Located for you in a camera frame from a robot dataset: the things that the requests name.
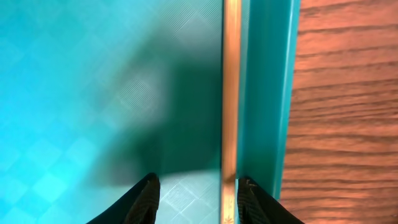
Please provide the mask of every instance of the wooden dowel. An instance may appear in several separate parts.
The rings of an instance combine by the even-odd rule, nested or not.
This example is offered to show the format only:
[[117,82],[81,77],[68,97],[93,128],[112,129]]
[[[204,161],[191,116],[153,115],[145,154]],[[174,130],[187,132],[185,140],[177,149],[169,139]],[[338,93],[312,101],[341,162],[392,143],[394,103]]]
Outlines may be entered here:
[[221,152],[221,222],[234,223],[238,138],[241,0],[224,0],[223,126]]

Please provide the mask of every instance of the checkered blue surface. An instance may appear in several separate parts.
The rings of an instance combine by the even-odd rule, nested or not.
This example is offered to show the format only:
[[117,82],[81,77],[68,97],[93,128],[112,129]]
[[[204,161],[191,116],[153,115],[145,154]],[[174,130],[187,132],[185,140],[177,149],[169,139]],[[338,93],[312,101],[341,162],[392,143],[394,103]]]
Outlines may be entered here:
[[157,223],[218,223],[221,11],[2,0],[0,223],[85,223],[147,171]]

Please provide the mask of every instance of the wooden rod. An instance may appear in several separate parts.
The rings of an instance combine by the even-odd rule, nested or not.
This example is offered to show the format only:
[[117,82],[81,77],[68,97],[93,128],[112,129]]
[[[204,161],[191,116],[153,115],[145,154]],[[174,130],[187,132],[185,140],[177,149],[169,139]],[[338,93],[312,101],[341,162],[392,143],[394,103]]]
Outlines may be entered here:
[[221,149],[221,222],[234,223],[238,143],[241,0],[224,0],[223,125]]

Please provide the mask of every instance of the teal tray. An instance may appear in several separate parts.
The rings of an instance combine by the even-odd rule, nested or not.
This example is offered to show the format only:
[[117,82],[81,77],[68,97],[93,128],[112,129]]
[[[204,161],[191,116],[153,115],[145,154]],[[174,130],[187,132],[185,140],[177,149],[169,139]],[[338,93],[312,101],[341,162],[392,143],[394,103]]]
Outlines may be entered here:
[[[0,223],[85,223],[148,172],[157,223],[218,223],[222,6],[1,1]],[[239,175],[276,198],[298,13],[243,1]]]

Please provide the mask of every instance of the wooden tabletop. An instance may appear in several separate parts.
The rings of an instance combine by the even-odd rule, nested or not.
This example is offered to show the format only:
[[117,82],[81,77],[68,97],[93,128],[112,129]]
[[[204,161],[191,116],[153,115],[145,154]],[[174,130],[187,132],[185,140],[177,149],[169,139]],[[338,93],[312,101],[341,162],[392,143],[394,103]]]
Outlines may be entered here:
[[282,204],[398,223],[398,1],[302,0]]

